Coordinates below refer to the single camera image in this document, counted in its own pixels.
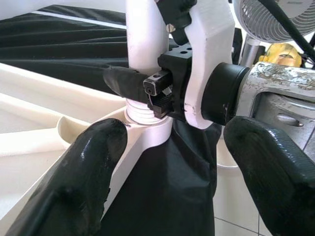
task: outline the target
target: black foam grip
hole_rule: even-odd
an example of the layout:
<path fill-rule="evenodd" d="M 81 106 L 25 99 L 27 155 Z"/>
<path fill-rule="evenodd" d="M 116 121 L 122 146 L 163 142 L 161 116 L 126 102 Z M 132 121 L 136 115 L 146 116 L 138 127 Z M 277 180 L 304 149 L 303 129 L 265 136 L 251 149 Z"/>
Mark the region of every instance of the black foam grip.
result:
<path fill-rule="evenodd" d="M 315 235 L 315 163 L 282 130 L 235 117 L 224 139 L 273 235 Z"/>
<path fill-rule="evenodd" d="M 6 235 L 94 234 L 126 144 L 127 130 L 119 120 L 91 125 L 45 175 Z"/>
<path fill-rule="evenodd" d="M 103 78 L 107 86 L 121 97 L 142 103 L 148 102 L 148 95 L 143 87 L 143 81 L 148 75 L 129 68 L 112 66 L 104 69 Z"/>

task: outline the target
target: yellow object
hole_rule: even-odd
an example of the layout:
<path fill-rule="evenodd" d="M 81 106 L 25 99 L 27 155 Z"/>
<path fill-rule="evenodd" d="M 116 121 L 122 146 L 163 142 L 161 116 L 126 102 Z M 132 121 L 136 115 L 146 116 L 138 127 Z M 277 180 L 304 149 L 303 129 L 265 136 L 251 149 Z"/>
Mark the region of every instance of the yellow object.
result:
<path fill-rule="evenodd" d="M 300 67 L 302 58 L 292 45 L 288 43 L 274 43 L 269 47 L 265 56 L 259 57 L 259 61 Z"/>

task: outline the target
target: screw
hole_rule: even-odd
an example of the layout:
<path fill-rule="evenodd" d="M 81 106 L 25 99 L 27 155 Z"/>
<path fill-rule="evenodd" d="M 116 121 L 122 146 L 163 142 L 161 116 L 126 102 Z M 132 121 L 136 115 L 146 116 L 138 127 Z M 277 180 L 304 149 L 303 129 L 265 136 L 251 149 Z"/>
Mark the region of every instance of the screw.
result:
<path fill-rule="evenodd" d="M 172 24 L 167 24 L 166 25 L 166 31 L 169 33 L 172 33 L 176 30 L 175 26 L 173 26 Z"/>

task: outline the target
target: black plastic mount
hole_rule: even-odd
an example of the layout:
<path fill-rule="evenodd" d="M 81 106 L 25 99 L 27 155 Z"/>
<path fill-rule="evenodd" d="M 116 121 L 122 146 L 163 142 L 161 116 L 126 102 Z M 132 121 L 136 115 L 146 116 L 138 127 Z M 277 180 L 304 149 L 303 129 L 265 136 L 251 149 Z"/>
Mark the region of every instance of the black plastic mount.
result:
<path fill-rule="evenodd" d="M 175 47 L 158 59 L 161 71 L 143 82 L 149 97 L 148 107 L 157 118 L 168 115 L 186 121 L 184 99 L 191 73 L 192 50 L 190 44 Z"/>
<path fill-rule="evenodd" d="M 220 63 L 212 72 L 202 97 L 204 119 L 226 125 L 236 113 L 237 93 L 242 79 L 250 69 Z"/>
<path fill-rule="evenodd" d="M 188 43 L 184 28 L 191 24 L 189 10 L 197 0 L 155 0 L 166 25 L 171 25 L 170 33 L 179 45 Z"/>

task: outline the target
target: white tube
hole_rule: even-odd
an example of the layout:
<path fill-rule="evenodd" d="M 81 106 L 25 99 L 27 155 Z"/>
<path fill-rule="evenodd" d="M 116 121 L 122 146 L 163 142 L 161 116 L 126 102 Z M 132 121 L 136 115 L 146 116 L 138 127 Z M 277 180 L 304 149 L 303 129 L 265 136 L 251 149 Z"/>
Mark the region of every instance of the white tube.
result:
<path fill-rule="evenodd" d="M 158 57 L 168 50 L 169 39 L 154 0 L 126 0 L 126 24 L 129 67 L 147 75 L 158 72 Z M 139 124 L 159 122 L 147 104 L 129 100 L 127 114 Z"/>

